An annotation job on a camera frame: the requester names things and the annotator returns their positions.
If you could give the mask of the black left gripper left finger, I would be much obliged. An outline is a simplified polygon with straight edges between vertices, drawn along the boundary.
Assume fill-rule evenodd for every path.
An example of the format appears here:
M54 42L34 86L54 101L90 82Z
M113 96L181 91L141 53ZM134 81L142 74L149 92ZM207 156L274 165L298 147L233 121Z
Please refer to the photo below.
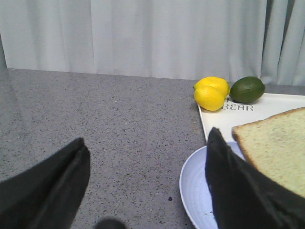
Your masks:
M91 173L90 152L76 138L54 155L0 184L2 229L68 229Z

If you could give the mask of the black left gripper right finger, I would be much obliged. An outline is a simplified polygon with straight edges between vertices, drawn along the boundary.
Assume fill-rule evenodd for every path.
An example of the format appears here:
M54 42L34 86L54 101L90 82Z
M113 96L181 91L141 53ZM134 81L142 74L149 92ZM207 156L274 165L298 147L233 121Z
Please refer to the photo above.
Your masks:
M205 177L218 228L305 227L305 199L241 159L215 127L208 135Z

